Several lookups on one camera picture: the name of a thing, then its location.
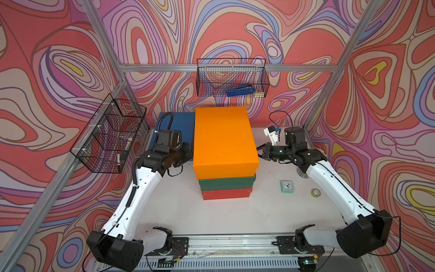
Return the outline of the orange shoebox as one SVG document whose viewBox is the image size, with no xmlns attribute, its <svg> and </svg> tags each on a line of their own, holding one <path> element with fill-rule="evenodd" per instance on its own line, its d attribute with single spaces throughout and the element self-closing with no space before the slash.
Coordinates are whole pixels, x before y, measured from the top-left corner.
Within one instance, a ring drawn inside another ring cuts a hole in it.
<svg viewBox="0 0 435 272">
<path fill-rule="evenodd" d="M 253 177 L 259 157 L 245 107 L 197 108 L 193 170 L 198 180 Z"/>
</svg>

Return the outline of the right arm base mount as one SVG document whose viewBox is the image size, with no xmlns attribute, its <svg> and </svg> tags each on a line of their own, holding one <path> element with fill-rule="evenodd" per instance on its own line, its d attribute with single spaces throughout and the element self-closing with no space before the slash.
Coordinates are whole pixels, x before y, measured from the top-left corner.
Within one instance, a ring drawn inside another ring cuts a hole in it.
<svg viewBox="0 0 435 272">
<path fill-rule="evenodd" d="M 307 255 L 322 256 L 325 253 L 323 246 L 313 246 L 301 235 L 277 236 L 271 244 L 279 249 L 281 255 Z"/>
</svg>

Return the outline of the red shoebox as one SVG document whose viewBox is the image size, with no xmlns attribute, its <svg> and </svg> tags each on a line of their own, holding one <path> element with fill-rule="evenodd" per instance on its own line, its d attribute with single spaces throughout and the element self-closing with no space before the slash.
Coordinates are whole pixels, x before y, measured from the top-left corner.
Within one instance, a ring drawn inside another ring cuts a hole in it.
<svg viewBox="0 0 435 272">
<path fill-rule="evenodd" d="M 205 201 L 217 199 L 249 198 L 252 188 L 230 189 L 230 190 L 210 190 L 203 191 L 202 197 Z"/>
</svg>

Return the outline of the blue shoebox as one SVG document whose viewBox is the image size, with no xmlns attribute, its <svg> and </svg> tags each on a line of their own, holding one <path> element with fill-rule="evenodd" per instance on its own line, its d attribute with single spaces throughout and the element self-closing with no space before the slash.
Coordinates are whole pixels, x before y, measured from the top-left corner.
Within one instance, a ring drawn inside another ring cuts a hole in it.
<svg viewBox="0 0 435 272">
<path fill-rule="evenodd" d="M 164 115 L 164 112 L 159 114 L 159 118 L 157 122 L 159 122 Z M 194 128 L 195 128 L 195 116 L 194 112 L 176 112 L 173 113 L 173 122 L 171 125 L 171 130 L 179 130 L 181 131 L 183 142 L 187 142 L 190 146 L 192 153 L 194 152 Z M 161 123 L 161 129 L 166 129 L 170 117 L 165 117 L 165 119 Z M 156 133 L 153 131 L 153 135 L 150 140 L 150 144 L 148 145 L 148 149 L 151 148 L 154 140 L 156 138 Z"/>
</svg>

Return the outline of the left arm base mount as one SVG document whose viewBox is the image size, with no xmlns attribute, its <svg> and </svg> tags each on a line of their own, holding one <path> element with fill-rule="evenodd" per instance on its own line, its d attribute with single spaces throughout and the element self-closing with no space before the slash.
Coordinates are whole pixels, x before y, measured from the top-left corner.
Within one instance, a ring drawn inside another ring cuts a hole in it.
<svg viewBox="0 0 435 272">
<path fill-rule="evenodd" d="M 176 256 L 182 257 L 188 254 L 189 238 L 186 236 L 175 236 L 172 238 L 171 245 L 169 247 L 164 247 L 163 249 L 154 250 L 148 253 L 147 257 L 169 257 Z"/>
</svg>

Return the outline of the green shoebox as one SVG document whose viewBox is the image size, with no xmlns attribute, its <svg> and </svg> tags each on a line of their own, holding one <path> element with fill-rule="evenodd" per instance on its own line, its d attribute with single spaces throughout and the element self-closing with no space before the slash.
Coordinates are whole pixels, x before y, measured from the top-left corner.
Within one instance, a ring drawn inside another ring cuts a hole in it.
<svg viewBox="0 0 435 272">
<path fill-rule="evenodd" d="M 253 187 L 256 175 L 252 177 L 235 177 L 224 179 L 199 180 L 201 191 L 249 189 Z"/>
</svg>

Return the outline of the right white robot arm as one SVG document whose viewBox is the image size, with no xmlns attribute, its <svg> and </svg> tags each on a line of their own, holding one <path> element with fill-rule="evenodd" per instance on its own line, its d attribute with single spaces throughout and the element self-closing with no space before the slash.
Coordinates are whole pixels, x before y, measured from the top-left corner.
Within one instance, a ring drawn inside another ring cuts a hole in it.
<svg viewBox="0 0 435 272">
<path fill-rule="evenodd" d="M 284 145 L 279 145 L 280 130 L 275 126 L 264 129 L 269 141 L 257 147 L 261 159 L 293 164 L 301 176 L 306 175 L 332 200 L 339 210 L 344 226 L 319 228 L 305 225 L 295 231 L 295 250 L 307 252 L 315 246 L 340 248 L 352 258 L 370 254 L 386 245 L 393 216 L 378 210 L 359 196 L 334 170 L 325 154 L 309 148 L 302 128 L 285 128 Z"/>
</svg>

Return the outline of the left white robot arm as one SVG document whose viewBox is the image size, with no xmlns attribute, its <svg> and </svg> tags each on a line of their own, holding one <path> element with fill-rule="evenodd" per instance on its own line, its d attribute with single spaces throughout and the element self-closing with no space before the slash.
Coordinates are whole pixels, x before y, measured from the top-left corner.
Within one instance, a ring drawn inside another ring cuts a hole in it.
<svg viewBox="0 0 435 272">
<path fill-rule="evenodd" d="M 132 164 L 132 182 L 118 208 L 100 231 L 92 231 L 86 243 L 96 261 L 125 272 L 132 272 L 141 258 L 152 252 L 169 253 L 173 232 L 153 227 L 142 238 L 135 238 L 139 217 L 153 190 L 171 167 L 182 168 L 193 157 L 178 130 L 160 129 L 151 148 Z"/>
</svg>

